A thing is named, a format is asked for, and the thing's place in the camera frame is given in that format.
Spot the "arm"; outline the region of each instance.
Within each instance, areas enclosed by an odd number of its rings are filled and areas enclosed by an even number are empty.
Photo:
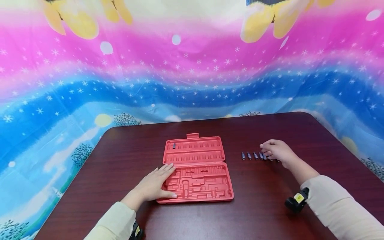
[[[272,139],[260,147],[265,155],[279,159],[292,172],[301,189],[310,190],[307,204],[337,239],[384,239],[384,226],[375,217],[337,182],[320,175],[301,160],[286,143]]]
[[[164,181],[174,171],[173,164],[166,164],[145,176],[133,190],[104,214],[84,240],[128,240],[136,212],[144,201],[177,197],[173,192],[161,189]]]

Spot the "table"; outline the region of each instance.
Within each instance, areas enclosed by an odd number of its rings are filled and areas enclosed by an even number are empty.
[[[284,206],[299,189],[281,163],[242,160],[270,138],[284,140],[321,174],[344,186],[381,223],[384,184],[307,113],[114,127],[86,161],[36,240],[82,240],[98,219],[162,163],[165,142],[198,132],[220,136],[235,199],[232,202],[145,203],[137,221],[146,240],[335,239],[309,207]]]

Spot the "fabric backdrop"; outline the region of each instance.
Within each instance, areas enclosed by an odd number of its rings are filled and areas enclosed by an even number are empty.
[[[33,239],[115,126],[304,111],[384,180],[383,9],[0,1],[0,240]]]

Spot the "beige sleeve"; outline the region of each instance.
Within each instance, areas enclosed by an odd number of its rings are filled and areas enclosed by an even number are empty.
[[[329,177],[320,175],[301,185],[307,203],[339,240],[384,240],[384,226]]]
[[[84,240],[128,240],[136,213],[121,202],[116,202],[97,222]]]

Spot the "left hand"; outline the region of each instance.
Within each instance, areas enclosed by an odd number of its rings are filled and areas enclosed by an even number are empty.
[[[137,212],[144,201],[152,201],[159,198],[177,198],[175,193],[161,189],[165,180],[171,176],[175,169],[173,163],[170,165],[166,164],[160,169],[156,168],[146,175],[121,202]]]

